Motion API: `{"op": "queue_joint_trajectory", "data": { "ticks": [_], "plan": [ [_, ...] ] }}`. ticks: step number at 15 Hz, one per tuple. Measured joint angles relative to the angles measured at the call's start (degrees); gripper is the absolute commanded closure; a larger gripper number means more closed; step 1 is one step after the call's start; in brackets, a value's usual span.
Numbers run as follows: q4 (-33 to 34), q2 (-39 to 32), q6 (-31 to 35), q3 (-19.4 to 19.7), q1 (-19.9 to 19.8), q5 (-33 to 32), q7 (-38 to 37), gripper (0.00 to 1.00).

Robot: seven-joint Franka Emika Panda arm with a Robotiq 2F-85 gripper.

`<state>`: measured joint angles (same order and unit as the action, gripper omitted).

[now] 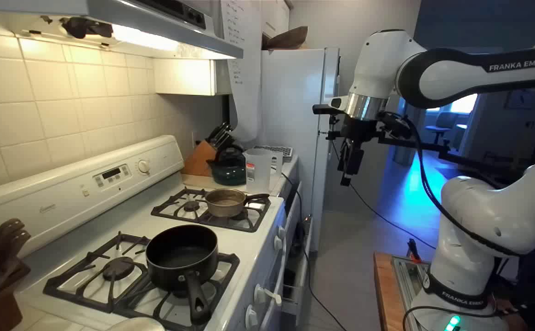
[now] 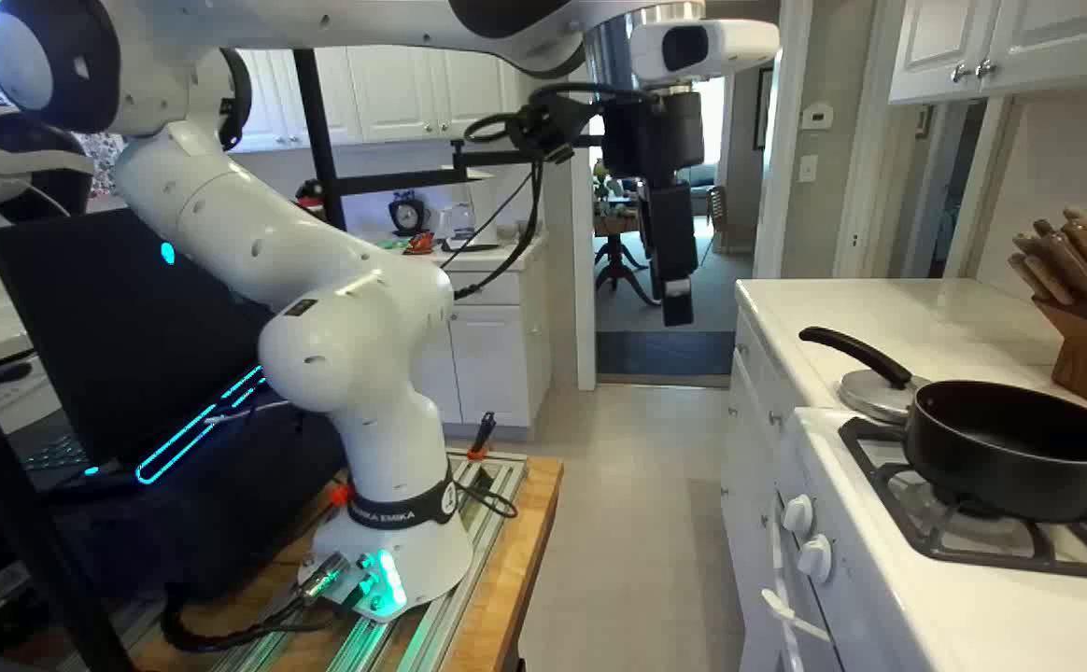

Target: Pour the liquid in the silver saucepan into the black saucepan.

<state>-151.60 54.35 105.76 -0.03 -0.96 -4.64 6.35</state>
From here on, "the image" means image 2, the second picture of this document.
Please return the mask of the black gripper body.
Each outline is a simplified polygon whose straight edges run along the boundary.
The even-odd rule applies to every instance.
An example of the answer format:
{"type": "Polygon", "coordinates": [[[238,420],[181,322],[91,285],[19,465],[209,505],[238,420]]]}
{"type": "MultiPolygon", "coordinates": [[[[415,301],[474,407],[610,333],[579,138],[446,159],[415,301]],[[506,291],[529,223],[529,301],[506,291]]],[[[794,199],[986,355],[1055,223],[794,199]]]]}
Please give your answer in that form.
{"type": "Polygon", "coordinates": [[[702,102],[695,91],[615,98],[604,104],[604,169],[670,180],[702,159],[702,102]]]}

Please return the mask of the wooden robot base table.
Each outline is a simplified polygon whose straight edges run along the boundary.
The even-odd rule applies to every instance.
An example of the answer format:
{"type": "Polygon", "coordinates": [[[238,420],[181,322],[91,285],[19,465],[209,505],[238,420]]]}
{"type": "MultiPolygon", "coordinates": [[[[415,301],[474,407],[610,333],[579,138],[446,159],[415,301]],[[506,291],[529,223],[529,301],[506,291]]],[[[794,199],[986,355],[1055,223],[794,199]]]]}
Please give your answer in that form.
{"type": "Polygon", "coordinates": [[[142,672],[516,672],[521,635],[535,577],[558,519],[564,463],[494,453],[479,463],[455,457],[455,475],[512,495],[516,515],[481,505],[463,509],[474,532],[474,566],[446,598],[396,618],[367,618],[359,605],[376,592],[374,566],[330,561],[306,584],[295,577],[306,540],[290,540],[248,588],[217,605],[191,605],[183,626],[227,635],[289,615],[254,641],[186,653],[159,626],[136,647],[142,672]]]}

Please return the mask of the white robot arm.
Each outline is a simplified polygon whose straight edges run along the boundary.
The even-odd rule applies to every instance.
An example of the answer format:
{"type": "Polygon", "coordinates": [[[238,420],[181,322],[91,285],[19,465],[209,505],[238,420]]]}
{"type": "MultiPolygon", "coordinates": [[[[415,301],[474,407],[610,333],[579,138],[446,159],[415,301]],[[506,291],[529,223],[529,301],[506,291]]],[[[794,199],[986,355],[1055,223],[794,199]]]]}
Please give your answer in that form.
{"type": "Polygon", "coordinates": [[[361,570],[361,615],[437,602],[472,566],[441,416],[410,381],[453,285],[238,169],[212,66],[233,47],[415,43],[564,75],[614,24],[645,87],[721,57],[695,0],[0,0],[0,91],[62,132],[115,132],[112,187],[136,215],[271,310],[258,361],[289,404],[334,420],[351,472],[354,499],[313,552],[361,570]]]}

